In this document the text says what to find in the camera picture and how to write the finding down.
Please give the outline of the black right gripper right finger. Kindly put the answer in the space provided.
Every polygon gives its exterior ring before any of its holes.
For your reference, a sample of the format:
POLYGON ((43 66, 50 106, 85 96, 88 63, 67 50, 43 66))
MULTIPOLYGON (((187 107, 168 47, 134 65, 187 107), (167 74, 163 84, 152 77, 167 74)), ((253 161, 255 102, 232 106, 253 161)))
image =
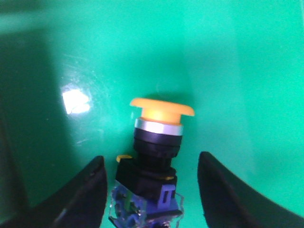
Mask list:
POLYGON ((304 218, 269 200, 227 169, 210 152, 201 152, 198 184, 209 228, 302 228, 304 218))

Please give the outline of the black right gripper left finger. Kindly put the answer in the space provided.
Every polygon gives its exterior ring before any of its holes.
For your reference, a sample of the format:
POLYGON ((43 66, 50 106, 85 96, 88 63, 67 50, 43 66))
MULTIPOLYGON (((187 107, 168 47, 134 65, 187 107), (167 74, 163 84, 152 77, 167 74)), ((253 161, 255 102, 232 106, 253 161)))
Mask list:
POLYGON ((107 200, 103 156, 93 158, 49 198, 8 221, 2 228, 98 228, 107 200))

